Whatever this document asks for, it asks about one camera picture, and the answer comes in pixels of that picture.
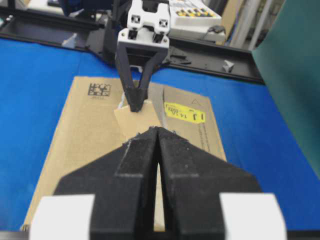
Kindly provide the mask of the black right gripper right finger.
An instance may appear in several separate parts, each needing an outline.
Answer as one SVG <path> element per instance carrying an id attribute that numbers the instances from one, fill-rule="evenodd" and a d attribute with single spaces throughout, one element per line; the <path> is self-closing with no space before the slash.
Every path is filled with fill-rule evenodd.
<path id="1" fill-rule="evenodd" d="M 165 226 L 175 240 L 284 240 L 277 198 L 257 178 L 158 129 Z"/>

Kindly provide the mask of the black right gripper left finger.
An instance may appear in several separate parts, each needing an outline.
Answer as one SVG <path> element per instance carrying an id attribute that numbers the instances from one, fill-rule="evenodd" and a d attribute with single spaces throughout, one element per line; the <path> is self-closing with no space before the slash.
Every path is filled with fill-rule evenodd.
<path id="1" fill-rule="evenodd" d="M 158 128 L 63 176 L 44 196 L 31 240 L 133 240 L 153 228 Z"/>

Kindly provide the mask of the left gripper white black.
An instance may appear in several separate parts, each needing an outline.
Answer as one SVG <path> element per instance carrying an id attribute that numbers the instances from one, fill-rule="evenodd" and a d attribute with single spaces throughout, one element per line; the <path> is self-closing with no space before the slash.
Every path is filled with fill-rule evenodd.
<path id="1" fill-rule="evenodd" d="M 171 29 L 170 8 L 167 0 L 157 3 L 155 12 L 143 9 L 142 0 L 133 0 L 128 11 L 126 28 L 122 29 L 117 38 L 116 68 L 122 88 L 132 112 L 139 112 L 148 97 L 148 87 L 155 68 L 160 65 L 168 54 Z M 147 46 L 159 49 L 145 64 L 139 81 L 135 87 L 125 44 Z"/>

